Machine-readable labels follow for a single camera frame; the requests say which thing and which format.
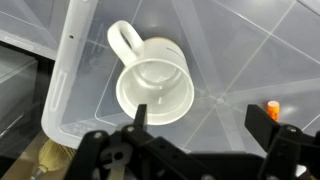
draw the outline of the orange cap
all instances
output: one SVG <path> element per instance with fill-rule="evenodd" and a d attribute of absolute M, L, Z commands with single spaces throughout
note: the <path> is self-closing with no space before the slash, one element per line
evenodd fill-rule
<path fill-rule="evenodd" d="M 279 120 L 279 112 L 280 112 L 280 103 L 277 101 L 269 101 L 268 102 L 268 114 L 269 116 L 275 120 Z"/>

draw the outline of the mug rim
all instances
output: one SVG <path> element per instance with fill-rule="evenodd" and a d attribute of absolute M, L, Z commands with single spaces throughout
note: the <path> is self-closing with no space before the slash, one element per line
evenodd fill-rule
<path fill-rule="evenodd" d="M 163 118 L 164 121 L 163 121 L 163 120 L 156 120 L 156 122 L 155 122 L 155 121 L 152 121 L 152 120 L 150 119 L 151 121 L 148 122 L 148 125 L 165 125 L 165 124 L 169 124 L 169 123 L 172 123 L 172 122 L 175 122 L 175 121 L 181 119 L 181 117 L 183 117 L 183 116 L 190 110 L 190 108 L 191 108 L 191 106 L 192 106 L 192 104 L 193 104 L 193 101 L 194 101 L 194 84 L 193 84 L 191 75 L 190 75 L 189 72 L 186 72 L 186 71 L 184 70 L 184 68 L 178 66 L 177 64 L 172 63 L 172 62 L 167 61 L 167 60 L 164 60 L 164 59 L 158 59 L 158 58 L 154 58 L 154 59 L 153 59 L 153 58 L 152 58 L 152 59 L 151 59 L 151 58 L 150 58 L 150 59 L 144 59 L 144 60 L 141 60 L 141 61 L 134 62 L 134 63 L 132 63 L 130 66 L 124 67 L 123 71 L 121 72 L 121 74 L 120 74 L 120 76 L 119 76 L 119 78 L 118 78 L 118 80 L 117 80 L 117 85 L 116 85 L 116 96 L 117 96 L 117 100 L 118 100 L 119 105 L 121 106 L 122 110 L 123 110 L 128 116 L 130 116 L 131 118 L 134 118 L 134 117 L 135 117 L 136 110 L 132 111 L 132 110 L 130 110 L 131 108 L 129 108 L 129 109 L 126 108 L 126 107 L 127 107 L 127 106 L 126 106 L 126 103 L 125 103 L 126 101 L 124 100 L 124 98 L 120 98 L 120 97 L 119 97 L 119 93 L 118 93 L 118 92 L 120 92 L 120 83 L 119 83 L 119 82 L 124 78 L 124 76 L 125 76 L 130 70 L 132 70 L 132 68 L 134 68 L 134 67 L 136 67 L 136 66 L 138 66 L 138 65 L 140 65 L 140 64 L 146 63 L 146 62 L 162 62 L 162 63 L 170 64 L 170 65 L 176 67 L 176 68 L 177 68 L 180 72 L 182 72 L 182 74 L 187 78 L 187 82 L 188 82 L 187 84 L 188 84 L 188 86 L 189 86 L 190 89 L 191 89 L 190 102 L 189 102 L 189 101 L 184 102 L 184 103 L 188 103 L 188 106 L 187 106 L 187 108 L 186 108 L 182 113 L 179 113 L 178 116 L 176 116 L 176 117 L 174 117 L 174 118 L 171 118 L 170 120 L 165 118 L 166 115 L 164 115 L 164 118 Z M 161 115 L 149 114 L 149 113 L 148 113 L 148 116 L 153 117 L 153 119 L 154 119 L 154 118 L 159 119 L 159 116 L 161 116 Z"/>

